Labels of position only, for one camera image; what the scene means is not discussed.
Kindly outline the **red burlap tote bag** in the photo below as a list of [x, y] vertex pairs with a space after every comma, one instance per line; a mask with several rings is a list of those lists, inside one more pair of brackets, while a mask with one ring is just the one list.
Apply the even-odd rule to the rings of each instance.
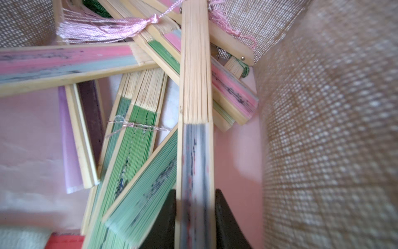
[[[218, 5], [251, 56], [260, 127], [219, 143], [214, 183], [262, 153], [267, 249], [398, 246], [397, 1], [227, 1]], [[1, 49], [46, 46], [86, 13], [66, 1], [1, 1]], [[62, 45], [98, 44], [73, 22]], [[64, 195], [60, 87], [1, 97], [1, 223], [47, 242], [75, 231], [90, 200]]]

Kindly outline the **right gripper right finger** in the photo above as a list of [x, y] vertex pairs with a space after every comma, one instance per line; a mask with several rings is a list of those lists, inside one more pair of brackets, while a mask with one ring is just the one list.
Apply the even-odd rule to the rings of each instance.
[[215, 193], [215, 214], [217, 249], [252, 249], [220, 189]]

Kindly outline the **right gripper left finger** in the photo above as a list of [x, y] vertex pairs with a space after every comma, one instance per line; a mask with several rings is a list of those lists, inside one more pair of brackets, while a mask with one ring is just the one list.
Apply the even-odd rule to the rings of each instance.
[[148, 236], [140, 249], [174, 249], [176, 190], [170, 190]]

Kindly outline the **pink grey folding fan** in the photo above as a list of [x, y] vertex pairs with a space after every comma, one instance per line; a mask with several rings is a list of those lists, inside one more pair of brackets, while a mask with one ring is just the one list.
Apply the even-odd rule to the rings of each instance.
[[175, 242], [216, 247], [214, 121], [206, 1], [184, 1], [181, 23]]

